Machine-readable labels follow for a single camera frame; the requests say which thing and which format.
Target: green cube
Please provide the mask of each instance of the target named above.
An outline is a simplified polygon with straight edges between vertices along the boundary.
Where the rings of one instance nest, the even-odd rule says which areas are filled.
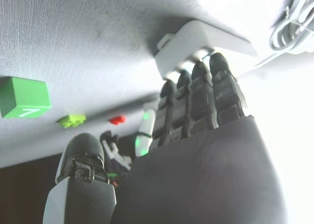
[[[22,78],[10,78],[0,88],[2,117],[39,117],[51,109],[46,83]]]

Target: textured gray surface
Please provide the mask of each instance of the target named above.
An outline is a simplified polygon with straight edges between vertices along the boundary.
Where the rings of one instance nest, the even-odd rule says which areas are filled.
[[[258,35],[290,1],[0,0],[0,76],[45,81],[52,100],[41,118],[0,119],[0,167],[59,153],[83,129],[100,131],[92,120],[60,129],[55,122],[69,113],[93,117],[158,92],[153,56],[166,33],[198,19]]]

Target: red object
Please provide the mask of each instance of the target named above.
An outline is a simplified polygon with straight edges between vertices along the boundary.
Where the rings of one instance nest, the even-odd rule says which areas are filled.
[[[124,123],[126,121],[126,117],[121,115],[110,119],[110,122],[114,125],[119,125],[120,123]]]

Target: green block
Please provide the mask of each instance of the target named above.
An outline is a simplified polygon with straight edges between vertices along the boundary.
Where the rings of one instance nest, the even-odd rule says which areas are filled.
[[[64,128],[77,127],[84,123],[86,116],[83,114],[70,114],[58,121]]]
[[[0,110],[4,118],[39,117],[51,109],[46,83],[10,78],[0,88]]]

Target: white number 7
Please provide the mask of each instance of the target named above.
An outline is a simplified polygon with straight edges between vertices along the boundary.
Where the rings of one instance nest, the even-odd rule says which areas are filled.
[[[25,112],[25,113],[19,115],[19,117],[25,117],[26,115],[29,115],[29,114],[31,114],[31,113],[33,113],[33,112],[38,112],[38,111],[40,111],[40,110],[41,110],[41,109],[22,109],[22,111],[27,111],[27,112]]]

